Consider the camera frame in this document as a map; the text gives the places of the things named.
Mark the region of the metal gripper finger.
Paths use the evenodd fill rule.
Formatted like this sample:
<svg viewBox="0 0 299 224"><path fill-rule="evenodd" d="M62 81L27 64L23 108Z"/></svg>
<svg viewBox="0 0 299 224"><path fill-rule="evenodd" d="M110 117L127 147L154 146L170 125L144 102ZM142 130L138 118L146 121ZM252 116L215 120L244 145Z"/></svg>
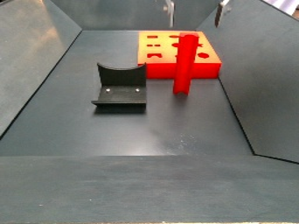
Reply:
<svg viewBox="0 0 299 224"><path fill-rule="evenodd" d="M172 0L164 0L166 6L164 10L167 11L167 15L170 17L170 27L174 27L174 12L175 12L175 3Z"/></svg>
<svg viewBox="0 0 299 224"><path fill-rule="evenodd" d="M223 11L224 11L224 8L226 8L228 2L230 2L230 0L222 0L219 2L216 16L215 16L215 27L219 27L219 25L220 25L222 14L223 14Z"/></svg>

